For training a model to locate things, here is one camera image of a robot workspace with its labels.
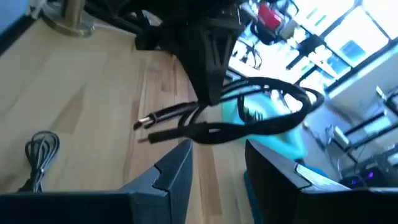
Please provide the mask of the large bright window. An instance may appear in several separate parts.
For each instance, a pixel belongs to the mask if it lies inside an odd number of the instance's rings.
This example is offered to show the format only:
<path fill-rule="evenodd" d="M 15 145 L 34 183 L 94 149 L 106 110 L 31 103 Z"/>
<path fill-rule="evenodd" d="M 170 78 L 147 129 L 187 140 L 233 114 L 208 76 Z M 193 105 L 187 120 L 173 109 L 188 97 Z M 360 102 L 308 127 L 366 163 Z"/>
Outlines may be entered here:
<path fill-rule="evenodd" d="M 336 80 L 398 38 L 398 0 L 294 0 L 310 33 L 307 58 Z"/>

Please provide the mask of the brass metal stand base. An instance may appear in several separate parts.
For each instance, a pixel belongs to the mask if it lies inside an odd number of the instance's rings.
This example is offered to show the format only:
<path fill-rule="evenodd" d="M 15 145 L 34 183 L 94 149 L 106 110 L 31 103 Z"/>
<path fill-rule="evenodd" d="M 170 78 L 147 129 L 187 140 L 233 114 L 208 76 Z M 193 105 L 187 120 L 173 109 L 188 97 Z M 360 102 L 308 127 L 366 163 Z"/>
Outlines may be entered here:
<path fill-rule="evenodd" d="M 44 22 L 54 30 L 73 37 L 89 37 L 95 27 L 85 12 L 86 0 L 46 0 L 42 6 Z"/>

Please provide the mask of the black device purple lights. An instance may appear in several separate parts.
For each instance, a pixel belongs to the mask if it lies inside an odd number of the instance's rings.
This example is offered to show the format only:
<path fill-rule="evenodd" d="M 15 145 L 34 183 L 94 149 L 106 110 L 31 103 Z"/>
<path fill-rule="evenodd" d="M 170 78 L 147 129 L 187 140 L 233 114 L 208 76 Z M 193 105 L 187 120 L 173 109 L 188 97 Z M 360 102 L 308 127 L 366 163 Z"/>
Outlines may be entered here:
<path fill-rule="evenodd" d="M 398 187 L 398 152 L 384 152 L 345 169 L 339 183 L 358 187 Z"/>

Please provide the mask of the translucent teal plastic bin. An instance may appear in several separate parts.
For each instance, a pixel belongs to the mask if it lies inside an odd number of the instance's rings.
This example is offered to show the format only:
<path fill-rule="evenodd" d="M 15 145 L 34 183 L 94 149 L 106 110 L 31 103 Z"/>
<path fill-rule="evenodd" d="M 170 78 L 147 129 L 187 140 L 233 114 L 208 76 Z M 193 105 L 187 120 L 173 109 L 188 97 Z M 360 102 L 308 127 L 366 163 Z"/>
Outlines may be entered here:
<path fill-rule="evenodd" d="M 277 104 L 264 93 L 245 96 L 244 106 L 249 109 L 251 114 L 255 112 L 262 114 L 264 119 L 273 118 L 287 113 L 286 110 L 280 109 Z M 223 122 L 244 124 L 244 121 L 238 114 L 238 100 L 227 101 L 223 103 L 221 107 Z M 291 160 L 303 159 L 308 155 L 299 127 L 277 135 L 266 136 L 252 134 L 238 139 L 238 142 L 240 144 L 245 144 L 247 139 L 256 140 Z"/>

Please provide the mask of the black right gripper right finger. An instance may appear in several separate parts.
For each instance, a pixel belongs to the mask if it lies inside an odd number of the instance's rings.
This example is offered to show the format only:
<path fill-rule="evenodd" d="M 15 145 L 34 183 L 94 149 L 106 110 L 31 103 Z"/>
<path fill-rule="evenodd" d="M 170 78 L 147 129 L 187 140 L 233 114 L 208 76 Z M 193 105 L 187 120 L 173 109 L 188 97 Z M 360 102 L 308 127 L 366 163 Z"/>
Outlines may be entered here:
<path fill-rule="evenodd" d="M 245 160 L 263 224 L 335 223 L 330 199 L 347 187 L 255 140 L 246 141 Z"/>

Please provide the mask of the red plastic object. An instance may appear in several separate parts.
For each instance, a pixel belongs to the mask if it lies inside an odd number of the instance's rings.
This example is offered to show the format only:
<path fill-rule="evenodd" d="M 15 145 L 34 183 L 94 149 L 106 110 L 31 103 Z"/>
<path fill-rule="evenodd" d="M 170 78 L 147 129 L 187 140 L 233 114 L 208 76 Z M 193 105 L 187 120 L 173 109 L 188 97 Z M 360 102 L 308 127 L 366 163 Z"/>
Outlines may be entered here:
<path fill-rule="evenodd" d="M 283 23 L 283 18 L 279 11 L 270 9 L 266 3 L 260 3 L 257 19 L 272 31 L 275 31 Z"/>

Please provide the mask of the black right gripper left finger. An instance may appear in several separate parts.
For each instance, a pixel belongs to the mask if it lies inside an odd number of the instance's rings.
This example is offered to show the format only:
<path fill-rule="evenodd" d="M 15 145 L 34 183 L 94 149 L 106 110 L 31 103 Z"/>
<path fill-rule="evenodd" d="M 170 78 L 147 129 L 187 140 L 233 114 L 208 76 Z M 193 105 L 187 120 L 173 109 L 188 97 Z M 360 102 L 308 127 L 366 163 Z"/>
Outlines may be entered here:
<path fill-rule="evenodd" d="M 133 224 L 185 224 L 193 179 L 193 141 L 186 139 L 121 188 Z"/>

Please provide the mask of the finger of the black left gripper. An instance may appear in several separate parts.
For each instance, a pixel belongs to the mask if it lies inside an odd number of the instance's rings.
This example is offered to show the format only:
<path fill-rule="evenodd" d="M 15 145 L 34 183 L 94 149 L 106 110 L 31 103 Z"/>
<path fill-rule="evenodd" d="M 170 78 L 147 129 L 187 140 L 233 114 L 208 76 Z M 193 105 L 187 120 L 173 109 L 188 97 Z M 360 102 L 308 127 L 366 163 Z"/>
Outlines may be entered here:
<path fill-rule="evenodd" d="M 182 33 L 177 53 L 200 102 L 215 105 L 216 90 L 213 86 L 214 56 L 210 38 L 200 30 L 188 30 Z"/>
<path fill-rule="evenodd" d="M 216 105 L 220 101 L 223 79 L 240 33 L 241 24 L 235 22 L 212 22 L 201 32 L 205 50 L 205 83 L 209 105 Z"/>

